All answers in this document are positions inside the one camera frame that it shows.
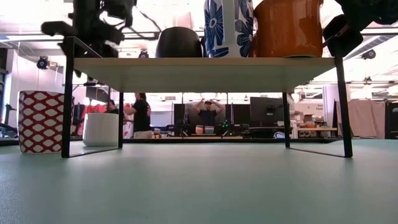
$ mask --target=black metal shelf leg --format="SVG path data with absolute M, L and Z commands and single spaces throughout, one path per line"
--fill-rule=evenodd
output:
M 285 129 L 285 146 L 290 149 L 290 113 L 287 104 L 287 93 L 282 93 L 282 101 L 284 106 L 284 129 Z
M 67 56 L 67 66 L 65 71 L 65 92 L 63 96 L 63 127 L 62 127 L 62 150 L 63 158 L 70 157 L 70 125 L 72 114 L 72 80 L 73 68 L 75 67 L 75 39 L 65 38 L 65 49 Z
M 347 89 L 344 78 L 343 58 L 335 57 L 335 64 L 337 71 L 338 95 L 340 98 L 341 124 L 343 127 L 342 132 L 343 132 L 343 143 L 344 143 L 344 155 L 347 158 L 351 158 L 353 156 L 353 145 L 351 143 L 351 128 L 349 125 Z
M 119 93 L 119 144 L 118 148 L 123 147 L 123 118 L 124 118 L 124 103 L 123 103 L 123 93 Z

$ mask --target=black shirt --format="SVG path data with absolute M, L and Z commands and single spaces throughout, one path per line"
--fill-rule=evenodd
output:
M 115 108 L 111 111 L 108 111 L 107 113 L 114 113 L 114 114 L 119 114 L 119 109 Z
M 145 100 L 137 100 L 132 107 L 137 111 L 134 113 L 134 131 L 150 131 L 149 104 Z
M 202 125 L 204 126 L 215 126 L 216 124 L 216 110 L 200 110 L 199 117 L 202 121 Z

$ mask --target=red and white patterned vase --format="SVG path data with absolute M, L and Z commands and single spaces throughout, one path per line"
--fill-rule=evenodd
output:
M 61 152 L 63 97 L 63 93 L 48 91 L 19 92 L 18 133 L 22 153 Z

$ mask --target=blue and white floral vase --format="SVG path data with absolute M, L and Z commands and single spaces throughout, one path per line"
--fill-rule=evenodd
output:
M 253 38 L 252 0 L 206 0 L 205 36 L 209 57 L 249 57 Z

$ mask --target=person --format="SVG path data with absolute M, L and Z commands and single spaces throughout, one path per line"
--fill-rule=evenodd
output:
M 152 129 L 150 128 L 150 105 L 147 102 L 145 93 L 135 93 L 136 102 L 131 108 L 125 108 L 124 114 L 134 114 L 134 139 L 152 138 Z
M 119 114 L 119 109 L 116 107 L 113 100 L 109 100 L 109 103 L 106 107 L 106 112 L 113 113 L 113 114 Z
M 205 104 L 205 110 L 200 109 L 200 105 Z M 211 105 L 214 104 L 217 106 L 216 110 L 211 109 Z M 215 126 L 216 124 L 216 116 L 219 115 L 223 111 L 223 106 L 216 101 L 208 100 L 204 102 L 202 99 L 200 102 L 193 105 L 194 110 L 198 113 L 202 125 L 204 126 Z
M 302 112 L 295 110 L 295 102 L 292 97 L 293 92 L 290 91 L 287 93 L 287 103 L 289 104 L 289 114 L 290 120 L 296 120 L 297 115 L 302 115 Z

